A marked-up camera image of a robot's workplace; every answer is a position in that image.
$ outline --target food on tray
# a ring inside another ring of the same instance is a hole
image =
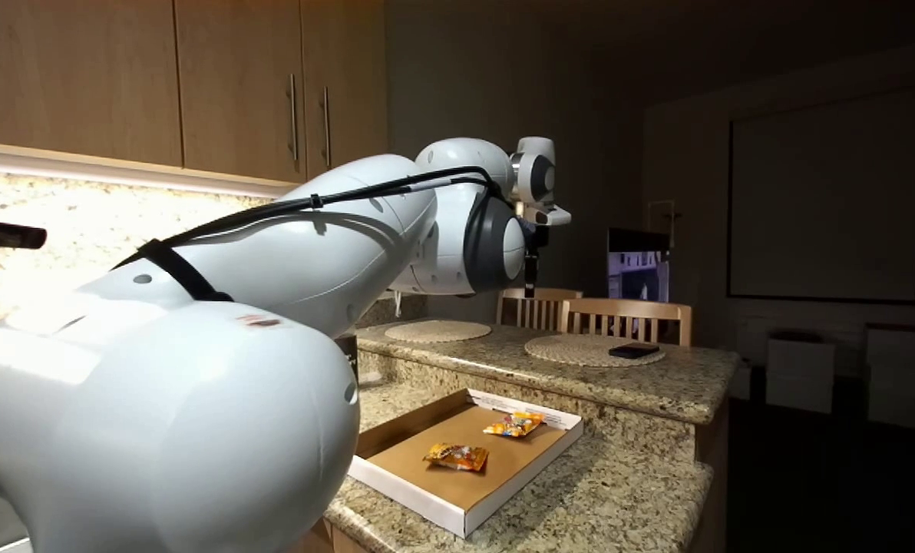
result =
[[[488,463],[484,447],[447,445],[447,443],[432,443],[424,459],[430,462],[430,468],[445,468],[458,474],[484,474],[484,463]]]
[[[488,425],[483,433],[524,438],[524,437],[531,437],[536,426],[544,426],[544,420],[548,420],[548,419],[544,419],[540,412],[515,410],[515,412],[506,412],[505,420]]]

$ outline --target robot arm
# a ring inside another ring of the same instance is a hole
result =
[[[452,139],[145,246],[0,325],[0,495],[36,553],[284,550],[357,447],[332,337],[387,289],[515,276],[560,215],[549,140]]]

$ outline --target wall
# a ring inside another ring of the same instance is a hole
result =
[[[915,325],[915,305],[731,300],[724,296],[727,123],[913,82],[915,47],[903,47],[644,106],[641,192],[649,202],[675,201],[682,208],[672,291],[698,305],[703,343],[734,348],[764,363],[769,332],[811,329],[839,343],[839,372],[856,375],[866,321]]]
[[[419,149],[445,135],[512,148],[555,135],[555,195],[574,215],[540,255],[540,284],[604,291],[604,229],[638,225],[638,110],[555,22],[515,2],[390,0],[390,135]],[[494,291],[430,298],[424,315],[491,319]]]

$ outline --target wooden cabinet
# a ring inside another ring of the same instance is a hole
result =
[[[299,0],[174,0],[185,165],[293,177]]]
[[[378,0],[179,0],[185,165],[306,177],[387,145]]]
[[[179,164],[169,0],[0,0],[0,140]]]
[[[383,0],[300,0],[306,173],[387,149]]]
[[[711,471],[709,492],[698,520],[690,553],[724,553],[727,550],[727,401],[698,433],[698,462]]]
[[[306,177],[387,148],[383,0],[0,0],[0,140]]]

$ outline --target wooden chair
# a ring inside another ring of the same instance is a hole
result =
[[[560,305],[565,298],[579,298],[579,289],[535,289],[531,298],[524,298],[524,289],[505,289],[497,296],[494,321],[497,325],[520,325],[520,329],[549,329],[560,325]]]
[[[618,336],[633,340],[694,343],[694,308],[633,298],[567,298],[560,309],[560,332]]]

